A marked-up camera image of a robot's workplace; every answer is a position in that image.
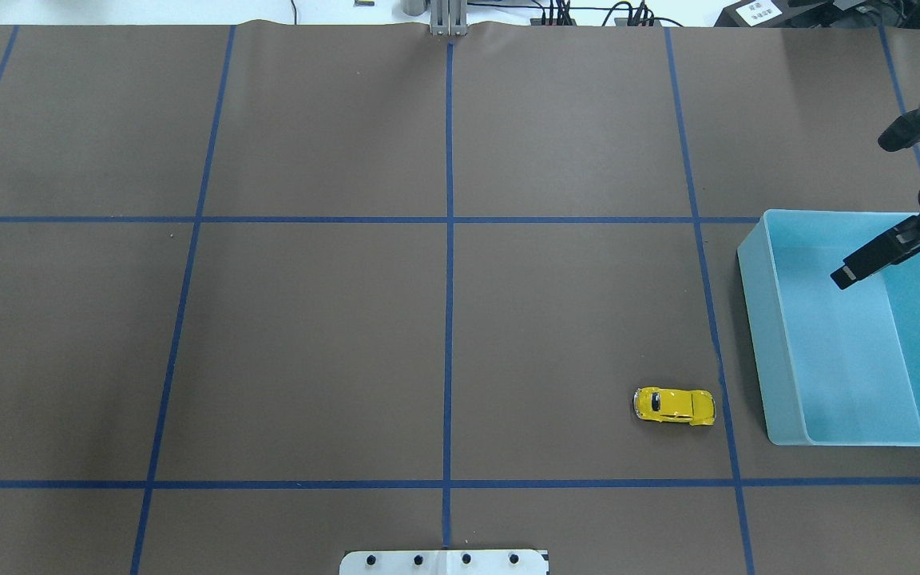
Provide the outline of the yellow beetle toy car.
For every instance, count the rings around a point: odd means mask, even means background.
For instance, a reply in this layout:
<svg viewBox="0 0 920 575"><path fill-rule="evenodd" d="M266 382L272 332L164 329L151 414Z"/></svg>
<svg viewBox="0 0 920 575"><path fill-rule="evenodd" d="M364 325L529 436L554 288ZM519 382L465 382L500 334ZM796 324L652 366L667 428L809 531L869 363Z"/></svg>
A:
<svg viewBox="0 0 920 575"><path fill-rule="evenodd" d="M705 390L638 388L632 396L631 405L642 421L713 426L716 420L715 401L712 394Z"/></svg>

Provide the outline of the white pedestal column base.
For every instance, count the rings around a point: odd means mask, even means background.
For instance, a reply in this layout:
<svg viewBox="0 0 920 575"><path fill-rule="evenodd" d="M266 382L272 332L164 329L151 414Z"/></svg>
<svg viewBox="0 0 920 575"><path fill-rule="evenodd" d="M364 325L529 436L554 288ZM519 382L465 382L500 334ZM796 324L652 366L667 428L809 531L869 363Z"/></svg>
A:
<svg viewBox="0 0 920 575"><path fill-rule="evenodd" d="M339 574L550 574L536 549L358 550L344 554Z"/></svg>

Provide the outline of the light blue plastic bin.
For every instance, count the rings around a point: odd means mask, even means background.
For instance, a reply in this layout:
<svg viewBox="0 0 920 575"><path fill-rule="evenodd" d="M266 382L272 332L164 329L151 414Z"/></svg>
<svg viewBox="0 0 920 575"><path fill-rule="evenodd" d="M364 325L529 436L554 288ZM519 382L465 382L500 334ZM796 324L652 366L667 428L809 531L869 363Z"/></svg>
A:
<svg viewBox="0 0 920 575"><path fill-rule="evenodd" d="M846 290L831 279L904 218L767 210L739 245L774 444L920 447L920 254Z"/></svg>

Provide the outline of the aluminium frame post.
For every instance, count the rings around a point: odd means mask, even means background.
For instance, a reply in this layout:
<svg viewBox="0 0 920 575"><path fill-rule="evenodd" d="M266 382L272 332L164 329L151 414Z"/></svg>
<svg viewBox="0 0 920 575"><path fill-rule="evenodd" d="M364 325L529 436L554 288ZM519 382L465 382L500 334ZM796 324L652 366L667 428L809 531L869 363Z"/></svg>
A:
<svg viewBox="0 0 920 575"><path fill-rule="evenodd" d="M430 33L435 37L462 37L468 34L468 2L430 0L425 5L430 15Z"/></svg>

